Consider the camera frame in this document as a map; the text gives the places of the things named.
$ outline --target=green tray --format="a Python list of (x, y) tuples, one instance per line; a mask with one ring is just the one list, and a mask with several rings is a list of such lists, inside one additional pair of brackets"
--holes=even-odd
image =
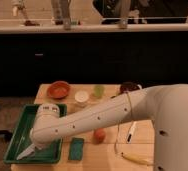
[[(57, 163), (60, 160), (62, 139), (52, 142), (51, 145), (44, 150), (36, 150), (31, 156), (21, 160), (16, 159), (17, 156), (31, 144), (29, 133), (33, 126), (38, 107), (39, 105), (26, 105), (24, 107), (4, 156), (4, 163), (43, 164)], [(66, 105), (58, 104), (58, 107), (60, 109), (60, 116), (65, 116), (67, 112)]]

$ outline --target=small cup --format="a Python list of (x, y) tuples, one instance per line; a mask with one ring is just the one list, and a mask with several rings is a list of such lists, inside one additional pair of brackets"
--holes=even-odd
[(95, 85), (94, 86), (94, 96), (99, 99), (102, 98), (102, 96), (104, 94), (104, 90), (105, 90), (105, 88), (103, 85), (101, 85), (101, 84)]
[(86, 91), (77, 91), (74, 98), (78, 106), (85, 107), (89, 100), (89, 94)]

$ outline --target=floor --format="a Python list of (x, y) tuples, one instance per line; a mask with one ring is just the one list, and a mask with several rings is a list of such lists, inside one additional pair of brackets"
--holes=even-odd
[[(0, 97), (0, 130), (13, 132), (18, 116), (25, 104), (32, 104), (34, 97)], [(3, 163), (3, 156), (8, 147), (3, 136), (0, 136), (0, 171), (10, 170), (10, 165)]]

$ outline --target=red bowl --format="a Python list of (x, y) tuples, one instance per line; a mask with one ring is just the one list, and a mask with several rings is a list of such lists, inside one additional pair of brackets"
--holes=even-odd
[(56, 81), (47, 89), (47, 95), (51, 98), (61, 99), (69, 94), (70, 85), (66, 81)]

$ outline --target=bowl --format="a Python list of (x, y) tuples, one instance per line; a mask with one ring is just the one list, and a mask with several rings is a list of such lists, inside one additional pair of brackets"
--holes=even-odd
[(142, 89), (141, 85), (136, 84), (134, 82), (123, 82), (120, 86), (120, 94), (126, 92), (126, 91), (135, 91)]
[(69, 94), (70, 85), (66, 81), (53, 82), (47, 89), (47, 95), (50, 98), (61, 99)]

